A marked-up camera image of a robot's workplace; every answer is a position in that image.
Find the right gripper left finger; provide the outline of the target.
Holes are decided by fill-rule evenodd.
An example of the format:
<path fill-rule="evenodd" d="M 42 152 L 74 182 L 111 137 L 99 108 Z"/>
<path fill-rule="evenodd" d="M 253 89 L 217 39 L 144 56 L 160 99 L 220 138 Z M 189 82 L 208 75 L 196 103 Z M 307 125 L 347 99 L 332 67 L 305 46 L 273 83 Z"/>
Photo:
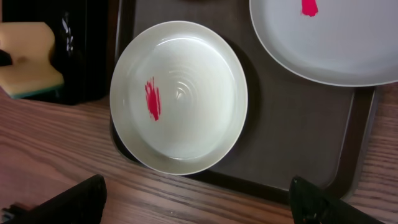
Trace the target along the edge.
<path fill-rule="evenodd" d="M 1 223 L 99 224 L 106 199 L 104 177 L 97 174 L 30 210 L 18 203 L 2 208 Z"/>

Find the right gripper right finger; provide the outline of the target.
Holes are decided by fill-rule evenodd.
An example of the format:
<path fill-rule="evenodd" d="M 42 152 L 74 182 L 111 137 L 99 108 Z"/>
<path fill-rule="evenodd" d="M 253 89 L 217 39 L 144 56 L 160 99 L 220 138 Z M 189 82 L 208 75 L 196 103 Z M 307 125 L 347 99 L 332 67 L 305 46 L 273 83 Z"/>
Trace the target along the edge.
<path fill-rule="evenodd" d="M 289 203 L 295 224 L 383 224 L 299 176 L 291 181 Z"/>

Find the white plate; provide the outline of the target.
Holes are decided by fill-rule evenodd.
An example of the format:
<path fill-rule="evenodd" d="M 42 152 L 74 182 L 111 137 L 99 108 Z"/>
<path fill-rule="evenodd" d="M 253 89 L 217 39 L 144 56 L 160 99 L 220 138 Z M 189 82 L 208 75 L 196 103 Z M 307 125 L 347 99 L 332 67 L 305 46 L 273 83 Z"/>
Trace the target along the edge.
<path fill-rule="evenodd" d="M 111 79 L 114 127 L 145 166 L 189 175 L 224 158 L 248 111 L 241 63 L 211 29 L 188 21 L 152 26 L 123 50 Z"/>

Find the yellow green sponge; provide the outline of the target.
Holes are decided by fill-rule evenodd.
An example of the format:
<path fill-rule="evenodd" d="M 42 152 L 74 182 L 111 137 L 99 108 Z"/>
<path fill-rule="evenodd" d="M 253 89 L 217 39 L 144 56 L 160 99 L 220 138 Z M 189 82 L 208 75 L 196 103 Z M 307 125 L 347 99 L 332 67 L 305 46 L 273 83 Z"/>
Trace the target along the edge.
<path fill-rule="evenodd" d="M 55 35 L 44 22 L 1 23 L 1 88 L 13 99 L 56 90 L 63 75 L 51 64 Z"/>

